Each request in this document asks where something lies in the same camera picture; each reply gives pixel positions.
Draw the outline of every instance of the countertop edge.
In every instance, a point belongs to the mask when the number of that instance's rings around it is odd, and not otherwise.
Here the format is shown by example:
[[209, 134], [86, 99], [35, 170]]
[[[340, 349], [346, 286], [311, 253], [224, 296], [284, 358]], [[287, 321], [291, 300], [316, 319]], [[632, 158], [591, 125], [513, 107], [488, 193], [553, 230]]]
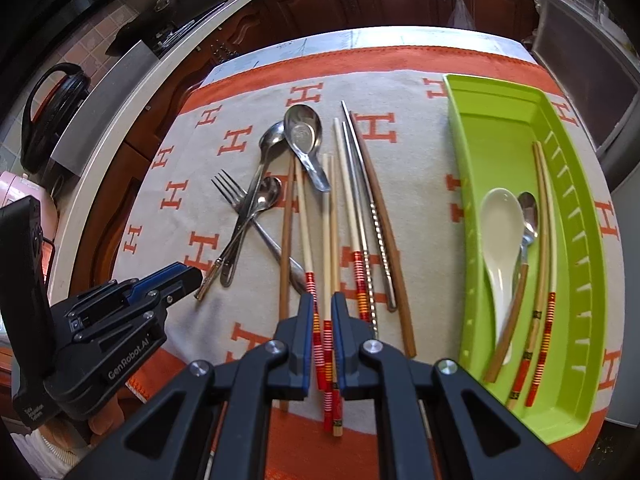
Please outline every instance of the countertop edge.
[[176, 44], [136, 86], [105, 130], [80, 181], [65, 200], [56, 234], [56, 256], [50, 276], [49, 301], [68, 297], [76, 254], [95, 195], [111, 161], [136, 118], [169, 74], [215, 28], [252, 0], [229, 0], [220, 10]]

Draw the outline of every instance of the green tray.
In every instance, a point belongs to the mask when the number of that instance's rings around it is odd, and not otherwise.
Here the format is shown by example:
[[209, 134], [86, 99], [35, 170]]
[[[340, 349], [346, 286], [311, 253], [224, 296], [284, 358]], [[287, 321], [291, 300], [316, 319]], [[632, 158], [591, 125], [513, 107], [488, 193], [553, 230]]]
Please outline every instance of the green tray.
[[[466, 303], [459, 359], [478, 380], [495, 341], [492, 294], [478, 232], [480, 205], [494, 187], [505, 187], [515, 196], [529, 191], [540, 204], [533, 141], [539, 140], [545, 152], [558, 231], [556, 312], [536, 401], [531, 408], [524, 406], [542, 326], [514, 413], [550, 444], [587, 424], [604, 354], [605, 266], [591, 192], [571, 139], [543, 92], [483, 77], [447, 75], [445, 81], [465, 211]], [[529, 250], [529, 277], [513, 336], [513, 356], [498, 380], [484, 385], [501, 402], [508, 398], [529, 331], [538, 245], [535, 242]]]

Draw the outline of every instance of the tablecloth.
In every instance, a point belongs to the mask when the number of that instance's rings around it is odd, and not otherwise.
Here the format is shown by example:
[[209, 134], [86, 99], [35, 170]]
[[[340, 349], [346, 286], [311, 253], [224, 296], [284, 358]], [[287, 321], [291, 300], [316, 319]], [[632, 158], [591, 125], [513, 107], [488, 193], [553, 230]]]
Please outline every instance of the tablecloth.
[[[610, 195], [588, 136], [570, 104], [543, 68], [528, 62], [451, 48], [391, 47], [332, 52], [261, 67], [194, 92], [175, 120], [140, 188], [127, 222], [113, 276], [145, 276], [174, 261], [206, 270], [229, 240], [236, 214], [211, 179], [224, 169], [244, 187], [259, 158], [258, 140], [287, 107], [311, 105], [324, 125], [322, 152], [336, 153], [333, 117], [345, 99], [357, 113], [401, 252], [417, 345], [417, 359], [455, 357], [464, 308], [465, 250], [462, 201], [450, 138], [444, 73], [493, 76], [547, 92], [582, 159], [601, 221], [607, 263], [607, 339], [602, 382], [587, 428], [553, 448], [581, 467], [604, 420], [622, 351], [622, 249]], [[286, 185], [287, 158], [270, 165]], [[322, 282], [319, 196], [307, 195], [314, 264]], [[342, 290], [355, 314], [354, 282], [344, 198], [339, 193]], [[284, 203], [260, 216], [279, 240]], [[292, 256], [302, 261], [298, 216]], [[385, 308], [374, 259], [380, 339], [401, 348], [398, 316]], [[132, 380], [152, 395], [195, 358], [214, 364], [238, 359], [273, 335], [278, 318], [278, 266], [249, 231], [231, 288], [215, 283], [197, 305], [185, 298], [168, 310], [168, 340]], [[291, 295], [295, 313], [298, 296]], [[273, 478], [346, 478], [376, 474], [372, 403], [349, 402], [345, 435], [321, 431], [321, 397], [272, 418], [269, 475]]]

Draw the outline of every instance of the table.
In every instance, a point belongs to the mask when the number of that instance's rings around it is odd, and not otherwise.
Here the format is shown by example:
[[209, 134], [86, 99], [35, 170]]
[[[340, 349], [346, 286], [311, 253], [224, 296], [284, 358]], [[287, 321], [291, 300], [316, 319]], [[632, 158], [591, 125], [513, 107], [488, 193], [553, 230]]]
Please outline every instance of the table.
[[[460, 50], [470, 45], [473, 51]], [[258, 136], [282, 116], [288, 105], [311, 101], [323, 123], [330, 124], [331, 117], [338, 114], [335, 102], [340, 96], [352, 109], [367, 110], [360, 118], [369, 128], [365, 130], [366, 137], [371, 141], [370, 151], [380, 172], [402, 253], [418, 359], [433, 362], [455, 355], [463, 306], [464, 237], [457, 167], [448, 140], [447, 99], [442, 87], [442, 73], [447, 72], [498, 76], [538, 86], [552, 97], [560, 117], [565, 117], [566, 129], [588, 175], [595, 206], [603, 215], [609, 285], [607, 355], [619, 354], [622, 252], [619, 240], [610, 234], [614, 229], [610, 197], [588, 136], [566, 100], [558, 95], [555, 83], [523, 47], [470, 31], [385, 27], [329, 33], [269, 47], [214, 69], [185, 104], [145, 177], [118, 252], [114, 277], [120, 280], [143, 276], [176, 259], [207, 269], [235, 223], [235, 214], [209, 182], [215, 171], [224, 168], [246, 186], [257, 163]], [[420, 106], [407, 112], [408, 102]], [[322, 145], [331, 151], [333, 141], [327, 129]], [[419, 149], [403, 147], [411, 142]], [[284, 178], [284, 159], [275, 161], [270, 170]], [[406, 193], [394, 192], [402, 188]], [[311, 202], [313, 217], [318, 204]], [[414, 219], [424, 219], [429, 226], [427, 232]], [[277, 212], [265, 214], [260, 221], [274, 238], [279, 238]], [[345, 241], [346, 223], [340, 225], [341, 240]], [[317, 228], [318, 223], [312, 222], [312, 232]], [[297, 239], [294, 231], [293, 255], [301, 260]], [[319, 238], [313, 240], [316, 258], [321, 253], [319, 243]], [[343, 251], [343, 289], [349, 297], [353, 288], [350, 251], [348, 247]], [[425, 258], [425, 254], [437, 256]], [[235, 284], [227, 290], [214, 286], [200, 307], [185, 298], [169, 309], [164, 350], [147, 362], [130, 386], [146, 398], [184, 362], [206, 358], [219, 363], [239, 358], [247, 349], [267, 340], [277, 318], [276, 276], [277, 268], [267, 249], [254, 232], [249, 232]], [[382, 290], [379, 283], [376, 290]], [[291, 312], [296, 301], [292, 298]], [[384, 298], [377, 302], [381, 339], [400, 346], [397, 320], [380, 308]], [[584, 463], [604, 420], [612, 391], [610, 365], [615, 359], [606, 357], [603, 382], [587, 428], [553, 444], [576, 468]], [[338, 445], [318, 435], [319, 423], [315, 420], [321, 420], [321, 409], [317, 391], [303, 404], [292, 403], [290, 410], [288, 416], [274, 414], [272, 419], [272, 434], [286, 435], [270, 447], [269, 467], [274, 478], [279, 474], [309, 479], [326, 475], [346, 478], [363, 471], [375, 474], [370, 458], [375, 450], [370, 403], [346, 406], [345, 426], [353, 431], [346, 431]], [[318, 440], [310, 439], [312, 434]], [[304, 446], [292, 444], [301, 439]], [[322, 446], [326, 447], [325, 456], [318, 451]], [[311, 462], [302, 456], [310, 449], [315, 450]]]

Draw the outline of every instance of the plastic bag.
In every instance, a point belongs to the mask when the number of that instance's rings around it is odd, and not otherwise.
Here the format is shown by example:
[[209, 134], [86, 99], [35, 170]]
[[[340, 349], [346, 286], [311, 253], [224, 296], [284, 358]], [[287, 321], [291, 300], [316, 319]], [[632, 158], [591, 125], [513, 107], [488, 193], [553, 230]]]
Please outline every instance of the plastic bag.
[[449, 17], [447, 27], [450, 28], [464, 28], [465, 30], [476, 30], [476, 24], [471, 17], [471, 13], [466, 8], [463, 0], [456, 0], [456, 6]]

